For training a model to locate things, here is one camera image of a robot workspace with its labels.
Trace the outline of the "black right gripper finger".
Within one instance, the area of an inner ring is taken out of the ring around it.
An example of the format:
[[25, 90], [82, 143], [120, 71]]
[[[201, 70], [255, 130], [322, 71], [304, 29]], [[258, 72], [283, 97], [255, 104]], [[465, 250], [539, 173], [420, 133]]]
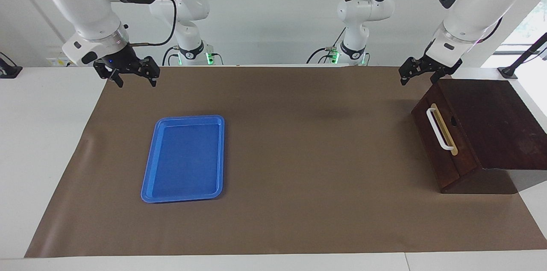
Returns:
[[124, 81], [122, 80], [122, 78], [120, 77], [120, 71], [119, 69], [117, 68], [113, 68], [111, 70], [107, 69], [107, 79], [108, 80], [111, 80], [112, 82], [115, 82], [115, 84], [119, 87], [119, 88], [122, 88], [123, 85], [124, 85]]
[[151, 56], [147, 56], [143, 59], [143, 74], [152, 87], [156, 87], [160, 71], [160, 67]]

